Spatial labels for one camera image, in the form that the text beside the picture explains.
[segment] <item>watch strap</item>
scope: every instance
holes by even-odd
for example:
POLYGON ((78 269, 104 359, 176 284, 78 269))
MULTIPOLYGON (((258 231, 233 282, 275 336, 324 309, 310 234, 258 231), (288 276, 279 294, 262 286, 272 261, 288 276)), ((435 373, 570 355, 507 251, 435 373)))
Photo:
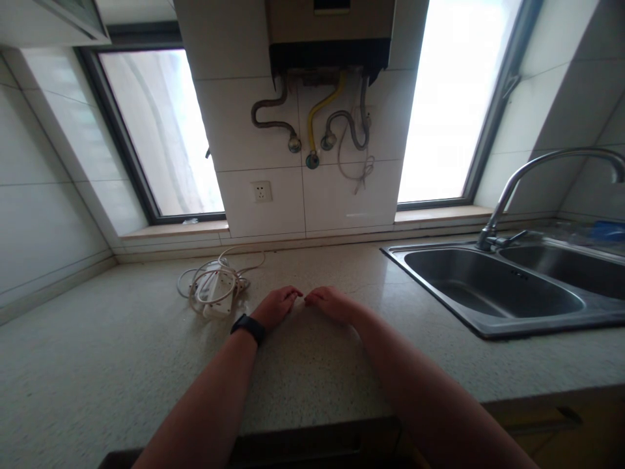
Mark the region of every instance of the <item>watch strap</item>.
POLYGON ((233 334, 235 331, 241 328, 247 330, 252 335, 252 337, 254 337, 254 340, 260 347, 262 340, 265 338, 265 327, 263 327, 263 325, 257 320, 244 314, 232 325, 232 329, 230 329, 230 334, 233 334))

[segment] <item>window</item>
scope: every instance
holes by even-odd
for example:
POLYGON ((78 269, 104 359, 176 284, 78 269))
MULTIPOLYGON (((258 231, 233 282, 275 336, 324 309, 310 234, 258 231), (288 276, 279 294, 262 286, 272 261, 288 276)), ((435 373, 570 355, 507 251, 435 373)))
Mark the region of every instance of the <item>window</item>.
POLYGON ((79 54, 150 221, 225 218, 182 41, 111 37, 79 54))
POLYGON ((399 210, 473 202, 540 3, 430 0, 399 210))

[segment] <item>chrome faucet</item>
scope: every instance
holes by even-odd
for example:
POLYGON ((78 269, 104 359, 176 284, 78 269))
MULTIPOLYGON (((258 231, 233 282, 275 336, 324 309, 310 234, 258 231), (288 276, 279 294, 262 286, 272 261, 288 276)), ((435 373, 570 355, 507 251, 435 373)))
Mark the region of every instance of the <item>chrome faucet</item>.
MULTIPOLYGON (((488 220, 488 223, 484 228, 482 228, 482 231, 480 232, 480 236, 477 240, 477 243, 475 244, 475 247, 477 249, 480 249, 481 251, 490 251, 490 247, 492 245, 502 246, 503 244, 505 244, 504 241, 502 241, 502 238, 497 237, 497 222, 499 221, 499 218, 501 217, 503 211, 508 205, 510 196, 512 195, 512 192, 514 191, 514 188, 518 184, 519 180, 536 166, 539 166, 540 164, 551 160, 555 160, 557 158, 563 158, 565 156, 592 156, 594 158, 607 160, 612 163, 612 182, 625 182, 625 156, 612 150, 606 150, 599 147, 578 147, 558 150, 539 156, 534 160, 531 160, 530 162, 527 162, 526 164, 521 166, 512 176, 510 176, 510 179, 508 179, 506 186, 503 188, 503 192, 501 193, 499 202, 497 202, 497 206, 495 207, 495 210, 493 211, 490 220, 488 220)), ((514 236, 514 238, 508 240, 509 243, 507 243, 506 245, 509 246, 509 244, 513 240, 518 239, 518 237, 518 235, 514 236)))

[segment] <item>bright window light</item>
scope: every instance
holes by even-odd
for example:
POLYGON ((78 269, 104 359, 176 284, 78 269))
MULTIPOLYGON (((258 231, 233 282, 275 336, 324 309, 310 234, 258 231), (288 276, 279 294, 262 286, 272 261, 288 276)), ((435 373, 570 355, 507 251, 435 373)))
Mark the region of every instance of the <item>bright window light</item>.
POLYGON ((100 54, 162 216, 223 212, 184 50, 100 54))
POLYGON ((430 0, 398 202, 463 195, 521 0, 430 0))

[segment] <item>forearm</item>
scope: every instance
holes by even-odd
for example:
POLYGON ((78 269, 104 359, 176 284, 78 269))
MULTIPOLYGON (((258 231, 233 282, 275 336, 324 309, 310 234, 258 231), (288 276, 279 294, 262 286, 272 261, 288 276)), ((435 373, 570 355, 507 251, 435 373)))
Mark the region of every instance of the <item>forearm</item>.
POLYGON ((377 314, 364 307, 352 325, 391 406, 431 464, 536 467, 468 392, 377 314))
POLYGON ((182 396, 136 468, 224 467, 243 418, 257 344, 239 329, 182 396))

